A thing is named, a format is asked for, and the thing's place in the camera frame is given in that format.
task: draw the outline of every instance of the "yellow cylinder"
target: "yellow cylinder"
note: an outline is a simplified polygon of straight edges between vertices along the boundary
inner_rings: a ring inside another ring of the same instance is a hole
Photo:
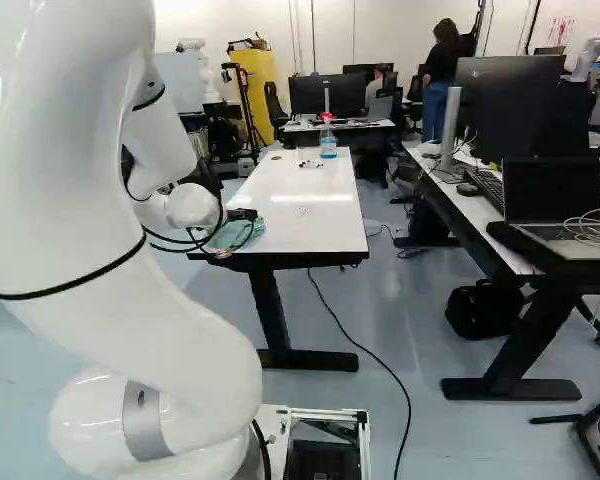
[[[267,145],[273,143],[273,126],[269,120],[269,110],[264,96],[264,84],[276,81],[276,68],[273,53],[270,50],[233,50],[229,52],[231,61],[239,63],[248,73],[249,88],[247,96],[251,105],[253,124]]]

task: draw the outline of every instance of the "woman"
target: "woman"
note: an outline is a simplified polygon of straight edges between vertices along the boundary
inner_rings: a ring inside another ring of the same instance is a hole
[[[453,20],[441,20],[433,29],[433,34],[436,44],[424,64],[422,81],[425,142],[442,138],[448,89],[453,84],[458,58],[462,55],[462,41]]]

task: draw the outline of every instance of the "table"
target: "table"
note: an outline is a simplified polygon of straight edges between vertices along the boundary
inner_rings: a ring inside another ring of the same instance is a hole
[[[280,132],[280,139],[285,148],[315,147],[320,144],[320,132],[324,125],[312,125],[306,116],[301,117],[298,124],[285,125]],[[388,188],[386,172],[387,157],[391,154],[390,137],[396,125],[389,119],[376,122],[350,121],[344,125],[333,125],[333,133],[341,147],[359,147],[364,155],[356,164],[359,178],[374,178],[382,188]]]
[[[353,353],[295,350],[291,347],[274,272],[298,268],[357,265],[369,258],[351,154],[338,148],[337,158],[321,168],[300,168],[319,160],[319,149],[271,151],[227,203],[229,209],[254,208],[266,231],[227,259],[202,253],[207,260],[247,273],[268,349],[259,350],[263,368],[355,372]]]
[[[584,283],[575,285],[574,279],[567,281],[546,275],[487,233],[487,225],[502,221],[502,216],[485,198],[459,195],[456,185],[444,183],[431,171],[432,160],[423,158],[417,148],[409,149],[408,154],[424,171],[418,189],[447,226],[445,236],[453,232],[459,244],[494,282],[516,288],[532,282],[537,289],[520,325],[484,376],[441,380],[445,397],[449,400],[580,400],[580,390],[570,380],[525,379],[523,376],[549,346],[573,308],[581,304],[582,295],[600,294],[600,279],[587,278],[582,280]],[[476,166],[476,160],[466,151],[459,152],[456,158]],[[402,241],[401,246],[428,246],[444,240],[439,237],[440,231],[434,238],[422,232]]]

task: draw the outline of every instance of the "white wall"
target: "white wall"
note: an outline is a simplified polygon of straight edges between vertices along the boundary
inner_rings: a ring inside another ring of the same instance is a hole
[[[278,85],[293,74],[293,48],[289,7],[285,0],[154,0],[156,7],[156,51],[175,48],[178,39],[202,37],[207,41],[203,52],[216,74],[223,96],[237,100],[235,86],[224,85],[219,78],[220,65],[228,62],[228,42],[254,37],[257,30],[268,40],[275,53]]]
[[[182,37],[202,37],[216,75],[228,61],[227,43],[253,36],[257,30],[273,48],[278,69],[278,91],[286,103],[287,77],[313,71],[311,0],[154,0],[158,51],[170,51]],[[530,22],[536,0],[487,0],[485,30],[493,10],[486,55],[516,55],[525,22]],[[389,61],[408,85],[418,64],[433,46],[432,30],[444,17],[452,18],[462,33],[474,21],[477,0],[315,0],[316,68],[339,73],[342,65]],[[570,15],[575,29],[568,44],[569,61],[587,38],[600,35],[600,0],[542,0],[531,49],[544,46],[557,15]],[[296,62],[294,65],[294,42]],[[485,37],[478,53],[484,50]],[[237,99],[234,86],[218,88]]]
[[[566,45],[567,67],[573,67],[587,39],[600,36],[600,0],[542,0],[531,37],[531,51],[548,45],[553,19],[557,16],[574,19],[574,28]]]

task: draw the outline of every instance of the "dark hair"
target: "dark hair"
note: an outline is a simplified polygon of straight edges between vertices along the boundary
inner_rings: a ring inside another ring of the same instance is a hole
[[[391,70],[389,68],[389,65],[387,65],[386,63],[378,63],[376,65],[376,71],[380,72],[383,75],[386,75],[387,73],[389,73],[389,70]]]
[[[440,20],[433,29],[433,34],[444,48],[454,52],[460,49],[460,33],[455,22],[450,18]]]

